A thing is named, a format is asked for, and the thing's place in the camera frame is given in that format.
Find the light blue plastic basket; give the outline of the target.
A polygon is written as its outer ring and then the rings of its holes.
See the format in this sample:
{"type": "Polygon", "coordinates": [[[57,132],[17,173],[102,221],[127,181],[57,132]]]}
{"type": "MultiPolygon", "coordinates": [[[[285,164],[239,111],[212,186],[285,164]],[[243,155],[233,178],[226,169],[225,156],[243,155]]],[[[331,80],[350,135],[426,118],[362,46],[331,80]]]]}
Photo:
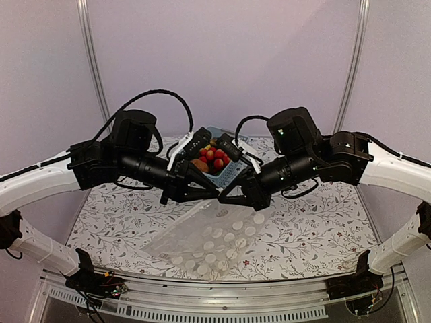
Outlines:
{"type": "MultiPolygon", "coordinates": [[[[216,149],[219,149],[219,147],[217,146],[217,143],[216,143],[216,139],[218,137],[220,137],[223,133],[227,133],[232,138],[234,138],[234,133],[232,131],[227,131],[225,129],[220,129],[220,128],[213,127],[213,126],[208,126],[205,128],[212,133],[212,138],[210,139],[209,143],[206,146],[213,145],[213,146],[215,146],[216,149]]],[[[231,162],[227,166],[227,168],[225,168],[217,176],[214,176],[211,174],[206,174],[206,173],[203,173],[203,174],[205,176],[207,176],[217,187],[225,188],[245,168],[246,168],[246,163],[244,163],[242,160],[240,160],[240,161],[232,161],[231,160],[231,162]]]]}

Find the clear zip top bag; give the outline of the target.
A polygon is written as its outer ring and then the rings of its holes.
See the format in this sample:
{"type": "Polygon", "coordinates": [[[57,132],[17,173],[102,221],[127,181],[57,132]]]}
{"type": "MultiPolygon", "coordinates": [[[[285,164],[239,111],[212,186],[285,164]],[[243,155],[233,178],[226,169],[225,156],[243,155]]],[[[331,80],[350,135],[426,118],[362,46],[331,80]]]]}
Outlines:
{"type": "Polygon", "coordinates": [[[270,217],[270,209],[202,201],[155,234],[142,251],[186,278],[221,281],[270,217]]]}

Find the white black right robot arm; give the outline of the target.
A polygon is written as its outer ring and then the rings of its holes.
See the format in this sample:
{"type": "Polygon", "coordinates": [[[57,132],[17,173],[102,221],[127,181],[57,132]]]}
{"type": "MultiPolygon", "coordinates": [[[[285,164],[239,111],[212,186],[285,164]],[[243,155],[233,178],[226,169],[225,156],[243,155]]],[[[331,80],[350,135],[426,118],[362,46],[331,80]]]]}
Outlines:
{"type": "Polygon", "coordinates": [[[421,200],[411,219],[381,245],[365,251],[348,279],[363,293],[393,265],[430,243],[430,164],[397,153],[373,136],[339,131],[322,135],[305,107],[288,108],[267,119],[279,157],[244,169],[219,195],[223,204],[266,209],[275,193],[295,190],[319,178],[388,188],[421,200]]]}

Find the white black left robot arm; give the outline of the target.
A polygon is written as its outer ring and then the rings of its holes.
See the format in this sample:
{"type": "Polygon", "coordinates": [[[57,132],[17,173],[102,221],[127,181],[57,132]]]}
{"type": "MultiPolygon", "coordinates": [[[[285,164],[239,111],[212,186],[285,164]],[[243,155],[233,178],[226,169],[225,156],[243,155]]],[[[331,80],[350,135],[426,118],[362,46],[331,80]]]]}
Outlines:
{"type": "Polygon", "coordinates": [[[162,138],[156,117],[142,110],[121,111],[111,133],[101,141],[84,141],[55,156],[1,178],[1,249],[16,250],[57,269],[86,292],[100,286],[87,252],[64,246],[31,226],[20,207],[47,197],[101,184],[119,183],[124,176],[144,189],[159,188],[160,203],[215,199],[217,187],[190,161],[166,160],[150,151],[162,138]]]}

